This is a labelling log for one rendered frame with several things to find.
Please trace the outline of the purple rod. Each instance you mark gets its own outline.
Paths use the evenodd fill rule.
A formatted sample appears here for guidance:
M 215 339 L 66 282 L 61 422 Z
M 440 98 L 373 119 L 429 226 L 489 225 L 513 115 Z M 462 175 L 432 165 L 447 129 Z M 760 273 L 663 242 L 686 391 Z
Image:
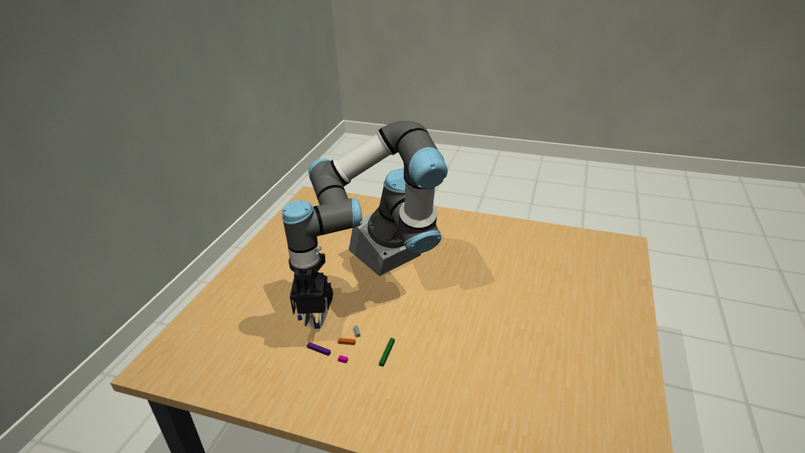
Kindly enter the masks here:
M 312 342 L 308 342 L 307 348 L 310 348 L 311 350 L 314 350 L 315 352 L 319 352 L 319 353 L 325 354 L 327 356 L 330 356 L 330 354 L 331 354 L 330 349 L 320 347 L 320 346 L 318 346 L 316 344 L 313 344 Z

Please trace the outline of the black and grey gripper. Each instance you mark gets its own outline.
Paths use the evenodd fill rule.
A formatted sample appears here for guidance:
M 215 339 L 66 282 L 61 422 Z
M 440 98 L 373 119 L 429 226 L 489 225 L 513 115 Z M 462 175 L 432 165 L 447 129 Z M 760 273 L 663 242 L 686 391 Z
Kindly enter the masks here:
M 321 328 L 324 326 L 327 313 L 330 311 L 331 301 L 333 301 L 333 288 L 331 287 L 331 282 L 327 281 L 328 276 L 325 276 L 324 272 L 316 272 L 316 270 L 320 268 L 321 264 L 322 257 L 320 253 L 318 263 L 308 267 L 308 269 L 298 269 L 298 267 L 294 267 L 289 259 L 289 267 L 294 272 L 294 280 L 296 280 L 296 285 L 294 285 L 293 280 L 290 294 L 292 312 L 294 313 L 294 310 L 297 308 L 298 313 L 304 314 L 304 326 L 306 327 L 309 322 L 310 326 L 312 326 L 314 329 L 316 329 L 316 327 L 314 327 L 316 322 L 314 322 L 313 313 L 319 313 L 318 322 L 320 323 L 319 327 Z M 294 302 L 296 302 L 296 304 L 294 304 Z M 323 324 L 321 324 L 321 322 L 323 322 Z

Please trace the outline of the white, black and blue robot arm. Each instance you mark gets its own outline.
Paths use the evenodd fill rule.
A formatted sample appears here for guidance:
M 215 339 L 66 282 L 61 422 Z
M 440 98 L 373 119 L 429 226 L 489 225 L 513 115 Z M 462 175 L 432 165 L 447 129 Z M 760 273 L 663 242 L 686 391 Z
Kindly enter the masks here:
M 380 205 L 370 217 L 368 233 L 380 246 L 405 246 L 412 254 L 421 254 L 440 243 L 433 201 L 435 187 L 448 173 L 445 159 L 424 126 L 415 121 L 395 121 L 339 159 L 318 159 L 310 165 L 309 178 L 319 205 L 296 200 L 282 209 L 294 267 L 308 269 L 318 263 L 321 247 L 317 236 L 362 224 L 360 203 L 358 199 L 348 199 L 344 186 L 398 152 L 404 169 L 386 175 Z

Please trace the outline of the green rod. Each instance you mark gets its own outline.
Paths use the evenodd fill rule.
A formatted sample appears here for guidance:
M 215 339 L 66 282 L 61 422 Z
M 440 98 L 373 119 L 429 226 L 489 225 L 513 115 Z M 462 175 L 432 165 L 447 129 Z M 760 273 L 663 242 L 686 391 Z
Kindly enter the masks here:
M 385 352 L 382 355 L 382 358 L 380 358 L 379 366 L 384 367 L 384 364 L 386 363 L 386 359 L 388 358 L 388 355 L 390 354 L 390 351 L 391 351 L 391 348 L 394 345 L 394 342 L 395 342 L 395 339 L 390 338 L 390 341 L 388 342 L 388 344 L 386 346 Z

